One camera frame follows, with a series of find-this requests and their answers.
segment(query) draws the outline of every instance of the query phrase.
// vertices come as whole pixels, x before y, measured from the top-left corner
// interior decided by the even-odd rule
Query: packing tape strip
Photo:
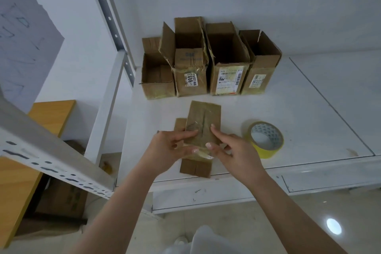
[[[269,138],[268,145],[259,145],[254,139],[256,133],[261,133]],[[261,159],[271,158],[283,146],[283,135],[277,127],[268,122],[254,122],[249,126],[245,139],[257,150]]]

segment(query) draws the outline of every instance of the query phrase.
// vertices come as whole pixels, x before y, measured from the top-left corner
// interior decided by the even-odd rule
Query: paper sheet
[[[0,0],[0,87],[23,112],[31,109],[63,41],[37,0]]]

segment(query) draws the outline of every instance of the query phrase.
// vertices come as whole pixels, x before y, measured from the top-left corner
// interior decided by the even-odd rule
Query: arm
[[[346,253],[267,174],[252,145],[213,126],[211,131],[232,155],[213,143],[207,148],[250,190],[288,253]]]
[[[155,134],[143,157],[86,230],[72,253],[126,253],[151,184],[176,160],[192,154],[197,147],[174,147],[179,140],[196,134],[197,131]]]

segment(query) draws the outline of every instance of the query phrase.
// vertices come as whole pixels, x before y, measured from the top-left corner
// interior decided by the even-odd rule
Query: barcode sticker
[[[216,94],[236,94],[244,66],[221,67],[218,73]]]
[[[259,88],[266,77],[265,74],[255,74],[253,80],[250,83],[249,88]]]
[[[185,86],[198,86],[197,75],[195,73],[186,73],[185,76]]]

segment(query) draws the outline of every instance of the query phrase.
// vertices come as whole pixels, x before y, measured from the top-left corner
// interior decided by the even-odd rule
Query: person's left hand
[[[155,177],[168,170],[178,159],[191,155],[196,146],[177,146],[176,144],[186,138],[197,135],[196,131],[165,132],[155,134],[145,150],[139,165],[150,171]]]

